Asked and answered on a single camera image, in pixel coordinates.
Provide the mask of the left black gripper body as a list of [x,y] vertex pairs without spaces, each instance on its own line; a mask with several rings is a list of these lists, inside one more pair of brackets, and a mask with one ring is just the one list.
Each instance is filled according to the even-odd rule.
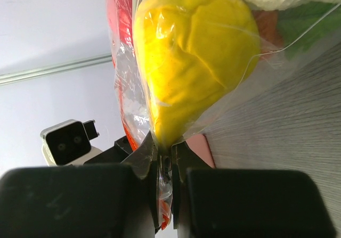
[[114,146],[97,156],[85,161],[84,164],[121,163],[133,152],[127,136],[115,141]]

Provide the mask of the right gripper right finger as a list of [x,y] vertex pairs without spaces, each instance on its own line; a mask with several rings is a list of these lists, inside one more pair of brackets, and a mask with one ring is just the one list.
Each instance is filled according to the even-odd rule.
[[212,168],[172,147],[178,237],[336,237],[313,179],[297,170]]

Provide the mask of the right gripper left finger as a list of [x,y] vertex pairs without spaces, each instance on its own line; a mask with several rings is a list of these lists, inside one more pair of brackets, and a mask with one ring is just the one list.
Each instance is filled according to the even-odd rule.
[[122,163],[17,168],[1,178],[1,237],[154,237],[151,135]]

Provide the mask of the clear zip top bag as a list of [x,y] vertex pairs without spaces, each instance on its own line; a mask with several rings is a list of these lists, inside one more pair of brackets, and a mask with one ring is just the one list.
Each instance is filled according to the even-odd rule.
[[132,147],[205,133],[218,167],[297,169],[340,229],[340,0],[107,0]]

